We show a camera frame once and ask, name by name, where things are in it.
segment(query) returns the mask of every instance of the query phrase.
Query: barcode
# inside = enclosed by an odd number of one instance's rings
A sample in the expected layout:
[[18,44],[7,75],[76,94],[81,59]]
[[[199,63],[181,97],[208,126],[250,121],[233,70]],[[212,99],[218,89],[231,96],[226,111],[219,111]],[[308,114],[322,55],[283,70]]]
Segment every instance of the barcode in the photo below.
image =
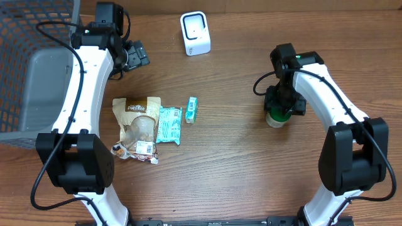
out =
[[146,148],[146,152],[152,154],[152,145],[148,145],[148,147]]

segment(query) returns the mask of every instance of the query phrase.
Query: plastic bin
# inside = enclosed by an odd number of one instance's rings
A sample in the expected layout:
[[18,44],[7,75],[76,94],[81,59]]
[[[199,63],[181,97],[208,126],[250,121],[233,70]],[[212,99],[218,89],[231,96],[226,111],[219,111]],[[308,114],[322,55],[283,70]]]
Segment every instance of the plastic bin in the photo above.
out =
[[[0,143],[35,148],[50,132],[71,77],[73,55],[35,29],[40,21],[79,23],[79,0],[0,0]],[[69,43],[74,27],[43,30]]]

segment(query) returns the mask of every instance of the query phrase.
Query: wooden tabletop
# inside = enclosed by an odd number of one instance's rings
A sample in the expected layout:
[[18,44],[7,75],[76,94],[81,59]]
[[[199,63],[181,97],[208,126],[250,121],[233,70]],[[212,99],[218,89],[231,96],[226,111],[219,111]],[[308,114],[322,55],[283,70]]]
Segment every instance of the wooden tabletop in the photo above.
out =
[[[321,183],[321,122],[308,106],[305,116],[273,129],[264,119],[264,98],[253,94],[254,82],[273,70],[270,52],[289,42],[298,53],[316,51],[348,98],[388,123],[388,159],[402,181],[402,11],[207,16],[212,51],[192,57],[185,54],[180,15],[133,16],[130,39],[143,42],[151,64],[106,85],[99,124],[108,148],[119,139],[114,98],[155,96],[177,107],[186,107],[190,96],[199,101],[196,124],[182,124],[181,145],[158,145],[158,165],[116,158],[113,185],[136,220],[295,215],[311,200]],[[276,83],[267,78],[258,90]],[[34,209],[30,191],[42,167],[36,151],[0,148],[0,225],[92,220],[81,203]],[[390,189],[387,176],[364,194]],[[344,213],[356,225],[401,225],[401,192],[385,203],[355,201]],[[70,197],[45,176],[36,200],[49,205]]]

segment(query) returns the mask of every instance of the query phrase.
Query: blue package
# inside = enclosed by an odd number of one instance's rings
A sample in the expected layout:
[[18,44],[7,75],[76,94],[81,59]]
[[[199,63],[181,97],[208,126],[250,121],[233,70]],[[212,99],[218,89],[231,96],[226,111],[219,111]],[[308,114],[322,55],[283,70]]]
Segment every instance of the blue package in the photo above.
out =
[[182,133],[182,108],[161,106],[159,113],[157,143],[175,142],[180,145]]

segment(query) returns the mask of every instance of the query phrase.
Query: cable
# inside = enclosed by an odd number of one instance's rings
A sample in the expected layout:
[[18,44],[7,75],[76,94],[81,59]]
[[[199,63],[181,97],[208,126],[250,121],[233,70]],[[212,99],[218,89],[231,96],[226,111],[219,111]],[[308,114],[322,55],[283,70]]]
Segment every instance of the cable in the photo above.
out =
[[253,92],[254,92],[254,94],[256,94],[256,95],[265,95],[265,94],[266,94],[266,92],[263,93],[263,94],[257,93],[257,91],[256,91],[257,85],[258,85],[258,83],[259,83],[260,81],[262,81],[262,79],[264,79],[264,78],[266,78],[266,77],[268,77],[268,76],[270,76],[270,75],[273,75],[273,74],[275,74],[275,72],[269,72],[269,73],[263,75],[261,78],[259,78],[259,79],[256,81],[256,83],[254,83],[254,87],[253,87]]
[[384,153],[381,151],[381,149],[379,148],[377,142],[374,140],[374,138],[371,136],[371,134],[369,133],[369,131],[367,131],[367,129],[364,127],[363,123],[360,122],[356,116],[352,113],[351,109],[347,107],[347,105],[345,104],[345,102],[342,100],[342,97],[339,95],[339,93],[336,91],[336,89],[334,88],[334,86],[332,86],[332,84],[330,82],[328,82],[324,77],[321,77],[315,73],[306,71],[306,70],[299,70],[299,69],[283,69],[284,72],[301,72],[304,74],[307,74],[309,76],[318,78],[321,82],[325,83],[328,88],[335,94],[335,96],[337,97],[337,99],[339,100],[340,104],[343,106],[343,108],[346,110],[346,113],[353,119],[353,121],[361,128],[361,130],[363,131],[363,133],[367,136],[367,138],[369,139],[370,143],[376,148],[376,150],[380,153],[382,159],[385,162],[385,165],[389,171],[389,175],[391,177],[391,182],[392,182],[392,188],[391,191],[389,192],[389,194],[385,197],[382,198],[372,198],[372,197],[366,197],[366,196],[353,196],[353,197],[349,197],[346,198],[345,201],[340,205],[340,207],[337,209],[337,211],[335,211],[335,213],[331,216],[330,218],[330,222],[328,224],[328,226],[330,226],[332,224],[332,222],[334,221],[334,219],[336,218],[336,216],[342,211],[342,209],[346,206],[347,203],[351,203],[352,200],[366,200],[366,201],[371,201],[371,202],[384,202],[387,201],[389,199],[391,199],[395,193],[396,193],[396,177],[395,177],[395,173],[394,170],[391,167],[391,164],[389,163],[389,161],[387,160],[387,158],[385,157]]
[[130,29],[131,29],[130,16],[128,15],[128,12],[125,9],[124,9],[124,14],[127,16],[128,28],[127,28],[126,34],[124,35],[123,39],[121,40],[123,46],[126,45],[126,42],[128,40],[128,36],[130,36]]
[[56,152],[59,150],[59,147],[62,145],[62,143],[63,143],[63,141],[65,139],[65,136],[66,136],[68,130],[70,129],[70,127],[71,127],[71,124],[74,122],[74,115],[75,115],[75,111],[77,110],[78,102],[80,100],[82,86],[83,86],[83,83],[84,83],[84,73],[85,73],[84,64],[82,63],[82,60],[81,60],[80,56],[78,55],[78,53],[71,46],[69,46],[68,44],[58,40],[57,38],[54,38],[53,36],[49,35],[48,33],[45,33],[40,28],[40,26],[43,26],[43,25],[46,25],[46,24],[64,24],[64,25],[75,26],[75,27],[78,27],[78,28],[83,28],[83,27],[81,25],[79,25],[79,24],[73,24],[73,23],[63,22],[63,21],[44,21],[44,22],[40,22],[40,23],[36,24],[36,29],[42,35],[46,36],[47,38],[49,38],[49,39],[51,39],[51,40],[53,40],[55,42],[57,42],[58,44],[64,46],[65,48],[70,50],[75,55],[75,57],[77,58],[77,60],[78,60],[78,62],[80,64],[81,71],[80,71],[80,83],[79,83],[79,86],[78,86],[77,96],[75,98],[75,101],[74,101],[74,104],[73,104],[73,107],[72,107],[72,110],[71,110],[70,117],[68,117],[67,125],[66,125],[66,127],[65,127],[65,129],[63,131],[63,134],[61,135],[60,139],[58,140],[55,148],[50,153],[49,158],[47,159],[46,163],[43,165],[41,171],[39,172],[39,175],[36,178],[35,183],[32,186],[31,204],[32,204],[33,207],[35,207],[38,210],[51,210],[53,208],[61,207],[63,205],[66,205],[66,204],[69,204],[69,203],[72,203],[72,202],[75,202],[75,201],[87,201],[87,203],[89,205],[91,205],[92,208],[95,210],[95,213],[98,216],[98,218],[101,220],[102,225],[107,225],[106,221],[103,219],[99,209],[96,207],[95,203],[90,198],[87,198],[87,197],[72,198],[72,199],[66,200],[64,202],[60,202],[60,203],[50,205],[50,206],[47,206],[47,207],[40,206],[35,201],[35,194],[36,194],[36,190],[38,188],[39,182],[41,181],[43,175],[45,174],[45,171],[48,168],[48,166],[49,166],[50,162],[52,161],[52,159],[54,158]]

